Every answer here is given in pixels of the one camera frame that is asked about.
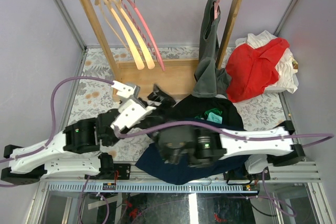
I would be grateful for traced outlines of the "navy blue t-shirt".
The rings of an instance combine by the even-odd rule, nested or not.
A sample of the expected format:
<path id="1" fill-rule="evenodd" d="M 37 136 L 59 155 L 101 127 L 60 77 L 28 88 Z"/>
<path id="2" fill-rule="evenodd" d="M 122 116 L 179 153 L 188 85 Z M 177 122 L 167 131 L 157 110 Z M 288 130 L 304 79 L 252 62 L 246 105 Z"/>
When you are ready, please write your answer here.
<path id="1" fill-rule="evenodd" d="M 135 166 L 166 183 L 183 185 L 193 180 L 223 174 L 229 170 L 239 168 L 245 164 L 248 158 L 248 155 L 233 156 L 218 160 L 208 167 L 189 167 L 187 165 L 187 156 L 183 156 L 178 164 L 165 163 L 156 145 L 151 143 Z"/>

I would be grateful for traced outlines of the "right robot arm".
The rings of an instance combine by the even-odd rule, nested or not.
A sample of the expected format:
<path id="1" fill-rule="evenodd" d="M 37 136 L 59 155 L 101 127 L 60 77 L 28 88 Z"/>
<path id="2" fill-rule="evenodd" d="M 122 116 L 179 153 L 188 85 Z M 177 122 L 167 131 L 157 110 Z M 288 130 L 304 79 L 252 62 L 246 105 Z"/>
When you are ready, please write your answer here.
<path id="1" fill-rule="evenodd" d="M 300 144 L 294 144 L 288 131 L 277 127 L 270 131 L 233 131 L 213 126 L 207 120 L 197 121 L 194 116 L 209 109 L 220 109 L 234 123 L 241 123 L 236 109 L 226 109 L 233 104 L 221 98 L 187 96 L 173 107 L 161 101 L 161 108 L 146 106 L 130 95 L 125 100 L 127 128 L 140 127 L 140 134 L 156 133 L 154 141 L 166 163 L 178 164 L 187 156 L 190 166 L 203 167 L 217 160 L 241 155 L 265 155 L 274 166 L 287 166 L 304 157 Z"/>

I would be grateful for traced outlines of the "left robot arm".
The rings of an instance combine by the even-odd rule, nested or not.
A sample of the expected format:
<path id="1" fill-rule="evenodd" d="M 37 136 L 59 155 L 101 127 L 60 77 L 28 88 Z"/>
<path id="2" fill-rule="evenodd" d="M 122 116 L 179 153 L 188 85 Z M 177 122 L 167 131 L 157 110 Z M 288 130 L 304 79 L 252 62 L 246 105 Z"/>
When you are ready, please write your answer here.
<path id="1" fill-rule="evenodd" d="M 114 179 L 115 166 L 101 147 L 111 146 L 117 138 L 111 128 L 119 112 L 111 109 L 95 118 L 80 120 L 45 140 L 29 147 L 7 145 L 9 160 L 1 171 L 3 187 L 29 185 L 44 178 L 83 177 Z"/>

